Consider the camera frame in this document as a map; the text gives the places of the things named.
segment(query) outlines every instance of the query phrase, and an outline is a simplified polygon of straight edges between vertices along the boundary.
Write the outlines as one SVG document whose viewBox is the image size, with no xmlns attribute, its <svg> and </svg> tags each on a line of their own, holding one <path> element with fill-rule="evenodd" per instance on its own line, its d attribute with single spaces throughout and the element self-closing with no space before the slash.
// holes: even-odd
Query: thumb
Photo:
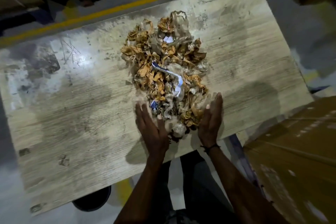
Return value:
<svg viewBox="0 0 336 224">
<path fill-rule="evenodd" d="M 164 138 L 168 136 L 168 133 L 165 128 L 165 122 L 162 119 L 162 116 L 160 114 L 157 116 L 157 127 L 159 129 L 160 138 Z"/>
<path fill-rule="evenodd" d="M 205 107 L 203 117 L 202 117 L 201 122 L 199 124 L 201 126 L 208 127 L 209 122 L 210 122 L 210 118 L 211 118 L 210 105 L 207 105 Z"/>
</svg>

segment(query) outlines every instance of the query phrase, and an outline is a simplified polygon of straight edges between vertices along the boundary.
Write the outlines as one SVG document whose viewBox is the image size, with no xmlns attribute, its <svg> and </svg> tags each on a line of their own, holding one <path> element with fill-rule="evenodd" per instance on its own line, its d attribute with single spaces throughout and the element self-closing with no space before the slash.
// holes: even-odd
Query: pile of trash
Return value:
<svg viewBox="0 0 336 224">
<path fill-rule="evenodd" d="M 164 120 L 178 118 L 174 138 L 198 127 L 208 102 L 208 89 L 201 82 L 208 64 L 200 46 L 189 32 L 186 13 L 174 11 L 161 18 L 157 28 L 147 19 L 137 24 L 121 48 L 134 71 L 133 83 L 147 92 L 153 114 Z"/>
</svg>

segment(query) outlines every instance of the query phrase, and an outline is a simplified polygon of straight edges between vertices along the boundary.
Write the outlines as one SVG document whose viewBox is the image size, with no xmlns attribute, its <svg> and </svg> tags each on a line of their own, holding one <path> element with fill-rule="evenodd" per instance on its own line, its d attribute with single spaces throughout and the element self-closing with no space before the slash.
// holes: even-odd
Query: wooden table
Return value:
<svg viewBox="0 0 336 224">
<path fill-rule="evenodd" d="M 266 0 L 176 0 L 2 49 L 0 90 L 32 214 L 144 169 L 139 94 L 119 50 L 136 23 L 174 10 L 208 53 L 204 83 L 223 94 L 218 138 L 312 101 Z M 199 146 L 189 134 L 166 160 Z"/>
</svg>

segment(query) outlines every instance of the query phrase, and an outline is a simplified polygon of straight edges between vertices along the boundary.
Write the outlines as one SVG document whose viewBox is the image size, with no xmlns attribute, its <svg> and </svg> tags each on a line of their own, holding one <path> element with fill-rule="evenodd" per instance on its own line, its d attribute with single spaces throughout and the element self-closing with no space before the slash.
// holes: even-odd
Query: black bracelet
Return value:
<svg viewBox="0 0 336 224">
<path fill-rule="evenodd" d="M 208 155 L 209 155 L 209 152 L 210 152 L 210 150 L 211 150 L 212 148 L 214 148 L 214 147 L 218 147 L 218 148 L 220 148 L 220 146 L 219 146 L 217 143 L 215 143 L 214 145 L 212 145 L 212 146 L 210 146 L 210 147 L 205 147 L 205 146 L 203 146 L 203 145 L 201 145 L 201 147 L 204 148 L 204 152 L 205 152 L 206 154 L 208 154 Z"/>
</svg>

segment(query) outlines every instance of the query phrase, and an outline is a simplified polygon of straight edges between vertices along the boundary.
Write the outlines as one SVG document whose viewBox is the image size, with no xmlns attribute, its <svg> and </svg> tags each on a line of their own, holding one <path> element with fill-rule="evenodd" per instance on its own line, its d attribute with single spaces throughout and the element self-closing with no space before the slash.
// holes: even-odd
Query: hand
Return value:
<svg viewBox="0 0 336 224">
<path fill-rule="evenodd" d="M 141 110 L 140 104 L 137 103 L 135 105 L 135 113 L 135 122 L 145 142 L 149 157 L 163 161 L 166 151 L 169 148 L 169 138 L 165 128 L 165 122 L 162 120 L 161 115 L 157 117 L 157 125 L 159 127 L 157 128 L 149 116 L 146 104 L 142 105 Z"/>
<path fill-rule="evenodd" d="M 218 93 L 216 99 L 204 110 L 198 127 L 198 137 L 205 147 L 209 148 L 216 144 L 218 130 L 222 124 L 222 106 L 222 95 Z"/>
</svg>

